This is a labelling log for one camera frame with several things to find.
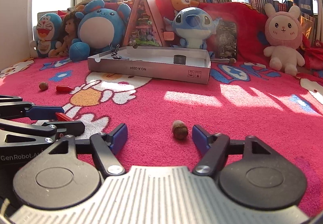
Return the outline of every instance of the pink rug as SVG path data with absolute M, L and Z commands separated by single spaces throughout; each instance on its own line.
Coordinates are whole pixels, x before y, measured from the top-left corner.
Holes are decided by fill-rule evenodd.
M 191 136 L 195 124 L 233 139 L 256 135 L 305 173 L 308 188 L 301 209 L 312 216 L 323 208 L 323 106 L 294 77 L 251 63 L 212 65 L 209 84 L 199 85 L 90 73 L 86 61 L 52 59 L 16 65 L 0 77 L 0 94 L 21 96 L 38 105 L 64 106 L 68 116 L 85 123 L 81 138 L 126 123 L 129 139 L 118 159 L 127 170 L 131 165 L 192 169 L 201 158 Z M 90 84 L 93 79 L 99 82 Z M 48 82 L 47 91 L 39 91 L 42 81 Z M 75 89 L 57 94 L 56 85 Z M 190 130 L 185 142 L 172 137 L 176 119 Z M 239 158 L 232 156 L 228 163 Z M 92 162 L 90 156 L 81 159 Z

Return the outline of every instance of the printed symbol on box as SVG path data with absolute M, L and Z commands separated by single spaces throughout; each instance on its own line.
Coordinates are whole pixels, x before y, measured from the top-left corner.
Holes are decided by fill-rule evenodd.
M 201 78 L 201 71 L 195 71 L 195 78 Z
M 188 77 L 194 77 L 194 70 L 188 70 Z

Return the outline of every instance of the black tape roll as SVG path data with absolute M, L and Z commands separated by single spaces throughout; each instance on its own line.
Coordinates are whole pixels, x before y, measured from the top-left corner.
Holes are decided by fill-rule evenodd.
M 174 55 L 174 64 L 186 65 L 186 56 L 185 55 Z

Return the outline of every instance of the ribbed metal surface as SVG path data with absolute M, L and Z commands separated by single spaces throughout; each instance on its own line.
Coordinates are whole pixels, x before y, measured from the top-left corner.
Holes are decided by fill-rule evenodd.
M 187 167 L 141 167 L 108 177 L 88 201 L 59 211 L 23 206 L 16 224 L 300 224 L 297 207 L 276 212 L 243 208 L 230 201 L 209 177 Z

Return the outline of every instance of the pink rabbit plush toy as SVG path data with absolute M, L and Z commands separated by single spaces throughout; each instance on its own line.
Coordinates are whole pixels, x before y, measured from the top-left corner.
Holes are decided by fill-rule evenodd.
M 276 71 L 285 71 L 295 76 L 296 66 L 305 64 L 304 58 L 296 50 L 302 42 L 302 26 L 298 21 L 300 9 L 293 5 L 289 12 L 276 12 L 271 3 L 264 10 L 268 16 L 265 35 L 271 46 L 264 49 L 264 55 L 271 57 L 269 66 Z

